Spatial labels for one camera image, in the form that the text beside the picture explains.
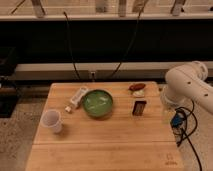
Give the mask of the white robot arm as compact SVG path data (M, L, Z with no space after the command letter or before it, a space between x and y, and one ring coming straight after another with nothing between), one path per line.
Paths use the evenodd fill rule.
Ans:
M166 85L161 101L168 107L179 107L189 98L213 115L213 87L205 82L207 66L200 61L176 66L165 74Z

